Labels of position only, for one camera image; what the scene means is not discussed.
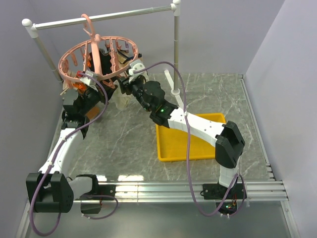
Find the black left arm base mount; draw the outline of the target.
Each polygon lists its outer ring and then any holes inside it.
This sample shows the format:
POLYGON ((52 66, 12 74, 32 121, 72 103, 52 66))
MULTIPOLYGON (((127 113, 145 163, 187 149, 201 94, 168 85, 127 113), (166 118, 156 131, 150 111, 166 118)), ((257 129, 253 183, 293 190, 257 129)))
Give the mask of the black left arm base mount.
POLYGON ((85 193, 80 197, 80 210, 84 215, 99 215, 103 208, 108 209, 109 205, 118 207, 115 199, 116 185, 99 185, 97 191, 85 193))

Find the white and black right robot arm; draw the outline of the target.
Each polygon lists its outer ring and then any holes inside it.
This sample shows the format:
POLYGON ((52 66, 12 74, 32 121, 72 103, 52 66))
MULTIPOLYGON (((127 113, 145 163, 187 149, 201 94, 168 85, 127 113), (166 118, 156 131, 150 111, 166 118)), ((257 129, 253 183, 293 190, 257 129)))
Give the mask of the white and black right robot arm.
POLYGON ((215 122, 185 112, 164 98, 165 92, 159 82, 146 81, 142 75, 134 80, 120 78, 119 85, 122 93, 133 95, 150 113, 150 119, 155 124, 186 132, 215 147, 215 160, 220 165, 218 192, 224 198, 230 198, 235 193, 237 164, 245 146, 236 123, 215 122))

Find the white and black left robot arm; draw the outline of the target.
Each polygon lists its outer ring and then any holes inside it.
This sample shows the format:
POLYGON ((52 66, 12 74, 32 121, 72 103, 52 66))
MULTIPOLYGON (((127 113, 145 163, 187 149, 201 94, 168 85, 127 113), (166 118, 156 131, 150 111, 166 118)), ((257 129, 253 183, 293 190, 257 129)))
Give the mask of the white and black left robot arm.
POLYGON ((87 113, 99 102, 107 104, 103 87, 87 87, 83 93, 69 89, 63 95, 61 132, 49 158, 37 173, 26 178, 30 210, 35 213, 67 213, 73 201, 85 195, 88 199, 99 196, 96 175, 79 175, 67 181, 67 171, 76 148, 85 139, 93 123, 87 113))

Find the pink round clip hanger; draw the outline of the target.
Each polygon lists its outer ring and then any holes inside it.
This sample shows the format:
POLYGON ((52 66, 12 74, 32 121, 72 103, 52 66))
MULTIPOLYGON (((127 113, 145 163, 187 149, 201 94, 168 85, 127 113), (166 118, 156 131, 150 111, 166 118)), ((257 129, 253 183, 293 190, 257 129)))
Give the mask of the pink round clip hanger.
POLYGON ((95 31, 93 26, 93 19, 86 14, 81 15, 84 18, 84 28, 83 30, 88 34, 89 39, 75 45, 70 50, 66 51, 64 55, 60 58, 58 62, 58 71, 63 79, 63 90, 67 89, 80 89, 83 90, 84 83, 80 81, 77 77, 77 72, 72 70, 72 67, 79 68, 79 63, 82 63, 82 71, 88 70, 87 62, 89 53, 92 52, 92 57, 94 61, 95 74, 97 75, 97 80, 105 80, 112 77, 117 77, 118 75, 123 75, 129 68, 122 68, 116 70, 114 62, 114 53, 118 50, 127 50, 128 53, 134 56, 133 61, 140 60, 142 54, 139 53, 137 45, 130 39, 121 36, 101 36, 95 31), (101 61, 99 55, 99 48, 105 50, 111 56, 111 69, 112 73, 107 75, 102 75, 101 61))

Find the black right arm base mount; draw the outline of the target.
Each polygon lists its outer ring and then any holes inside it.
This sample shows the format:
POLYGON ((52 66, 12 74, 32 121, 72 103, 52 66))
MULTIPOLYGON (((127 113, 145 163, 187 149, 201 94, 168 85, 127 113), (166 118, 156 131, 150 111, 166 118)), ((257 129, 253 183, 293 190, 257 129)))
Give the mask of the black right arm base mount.
MULTIPOLYGON (((218 202, 216 202, 217 207, 223 199, 226 191, 227 188, 218 183, 204 183, 200 196, 202 196, 204 200, 218 200, 218 202)), ((242 205, 247 201, 247 198, 248 196, 244 188, 244 184, 236 182, 227 194, 224 203, 218 210, 218 213, 230 218, 242 208, 242 205)))

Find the pale green white underwear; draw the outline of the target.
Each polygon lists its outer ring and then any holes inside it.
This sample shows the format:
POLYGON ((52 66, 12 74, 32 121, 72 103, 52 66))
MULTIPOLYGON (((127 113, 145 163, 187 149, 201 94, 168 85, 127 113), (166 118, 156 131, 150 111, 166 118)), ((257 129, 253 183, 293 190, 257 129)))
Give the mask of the pale green white underwear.
POLYGON ((116 81, 114 82, 114 85, 117 86, 117 88, 114 91, 111 100, 115 103, 116 107, 119 110, 123 110, 127 107, 129 101, 131 100, 131 96, 121 92, 121 88, 119 85, 120 78, 121 75, 118 75, 116 81))

